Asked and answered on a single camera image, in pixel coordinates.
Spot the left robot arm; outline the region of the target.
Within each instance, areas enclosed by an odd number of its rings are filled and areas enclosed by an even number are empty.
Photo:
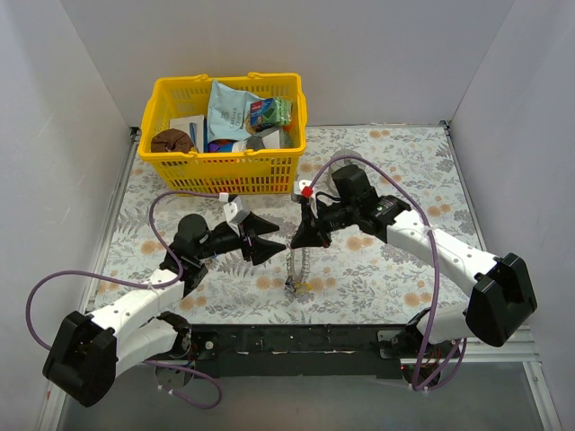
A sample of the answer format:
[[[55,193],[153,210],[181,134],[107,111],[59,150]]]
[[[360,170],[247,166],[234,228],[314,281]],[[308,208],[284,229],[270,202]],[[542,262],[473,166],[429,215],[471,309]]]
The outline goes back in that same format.
[[[116,378],[148,358],[185,357],[192,346],[190,324],[167,311],[194,290],[208,273],[204,259],[240,251],[254,265],[283,251],[265,239],[279,226],[248,213],[235,223],[209,228],[203,216],[186,215],[164,261],[142,289],[89,314],[71,312],[62,321],[43,366],[43,375],[81,405],[91,407]]]

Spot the yellow key tag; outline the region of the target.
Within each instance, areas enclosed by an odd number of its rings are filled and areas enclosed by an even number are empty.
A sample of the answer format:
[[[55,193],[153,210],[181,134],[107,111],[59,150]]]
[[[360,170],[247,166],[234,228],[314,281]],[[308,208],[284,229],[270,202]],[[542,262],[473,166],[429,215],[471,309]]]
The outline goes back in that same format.
[[[306,283],[306,282],[295,282],[294,284],[294,291],[296,293],[302,293],[302,292],[310,292],[313,290],[313,287],[310,283]]]

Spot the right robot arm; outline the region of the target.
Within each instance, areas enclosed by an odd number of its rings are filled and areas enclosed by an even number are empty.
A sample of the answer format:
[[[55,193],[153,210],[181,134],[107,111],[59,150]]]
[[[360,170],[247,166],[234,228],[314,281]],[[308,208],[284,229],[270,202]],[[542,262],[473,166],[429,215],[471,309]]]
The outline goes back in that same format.
[[[332,180],[339,196],[331,205],[320,201],[310,181],[295,183],[293,199],[301,207],[301,223],[290,243],[292,249],[327,248],[333,232],[355,225],[438,269],[468,297],[436,311],[419,312],[384,341],[387,351],[424,357],[443,342],[469,337],[501,347],[535,312],[535,291],[526,263],[518,255],[498,257],[432,229],[405,201],[378,195],[356,165],[340,168]]]

